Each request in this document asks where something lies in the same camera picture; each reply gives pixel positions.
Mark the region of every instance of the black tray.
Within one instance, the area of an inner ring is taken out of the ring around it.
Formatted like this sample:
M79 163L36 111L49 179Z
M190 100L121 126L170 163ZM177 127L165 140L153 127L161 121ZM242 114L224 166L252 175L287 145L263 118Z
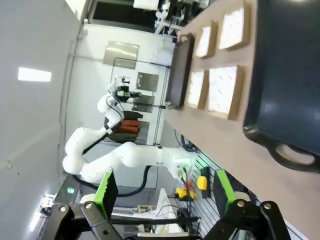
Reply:
M184 105L194 45L195 37L192 33L188 33L187 35L181 35L174 46L165 98L165 104L169 108L178 109Z
M320 1L259 0L255 61L245 136L281 165L320 173ZM288 145L314 157L292 162L276 148Z

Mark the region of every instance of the tray handle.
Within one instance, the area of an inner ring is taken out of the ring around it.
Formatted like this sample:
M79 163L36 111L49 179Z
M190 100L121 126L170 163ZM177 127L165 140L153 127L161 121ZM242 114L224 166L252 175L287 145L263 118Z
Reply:
M288 147L293 151L296 151L297 153L308 154L313 156L314 158L314 161L310 164L294 162L285 158L277 151L277 148L280 147L281 145L283 145L283 143L269 142L269 144L265 144L264 146L269 151L271 157L286 168L297 170L297 171L312 172L312 173L318 173L318 174L320 173L320 157L318 155L315 155L305 150L300 150L299 148L295 148L293 146L288 145Z

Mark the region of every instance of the wooden block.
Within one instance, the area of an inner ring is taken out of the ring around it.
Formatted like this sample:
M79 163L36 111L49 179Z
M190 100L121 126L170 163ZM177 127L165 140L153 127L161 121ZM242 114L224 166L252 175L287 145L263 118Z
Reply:
M186 105L194 109L204 109L209 90L209 71L193 71L190 75Z
M229 120L237 118L244 74L244 69L238 65L209 70L207 111L210 115Z
M209 58L215 54L218 35L218 24L209 21L196 33L193 56L198 58Z
M222 26L218 34L220 50L232 50L249 43L250 16L250 5L244 0L237 2L223 14Z

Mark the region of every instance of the wooden table surface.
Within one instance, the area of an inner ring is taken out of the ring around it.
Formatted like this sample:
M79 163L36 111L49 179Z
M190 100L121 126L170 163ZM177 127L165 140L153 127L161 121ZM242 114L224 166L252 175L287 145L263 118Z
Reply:
M238 1L216 0L181 33L195 34L209 20L217 22L221 30L223 12L236 2ZM237 119L234 121L220 119L208 115L205 110L188 106L180 110L166 110L165 119L261 200L276 202L285 220L307 238L318 240L320 236L320 174L295 171L281 166L269 155L267 149L248 140L243 134L243 121L254 61L257 16L257 1L247 0L247 2L251 6L249 44L232 51L218 50L217 44L213 57L193 58L191 65L192 70L237 64L245 68Z

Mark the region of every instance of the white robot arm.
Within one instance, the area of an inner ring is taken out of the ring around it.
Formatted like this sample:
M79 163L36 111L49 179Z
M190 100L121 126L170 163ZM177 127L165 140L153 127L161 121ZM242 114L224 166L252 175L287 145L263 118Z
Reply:
M73 175L81 175L86 182L98 184L106 172L113 170L117 174L117 169L121 166L163 166L175 179L179 179L184 175L183 168L189 170L191 158L194 157L194 153L182 148L136 145L133 142L126 142L92 162L87 162L84 158L86 149L111 134L124 119L124 113L117 107L121 100L119 96L124 99L132 95L137 96L137 93L119 91L121 86L115 90L116 80L109 85L108 94L104 95L97 104L99 112L108 119L107 125L99 130L83 127L75 130L65 146L66 157L62 162L64 170Z

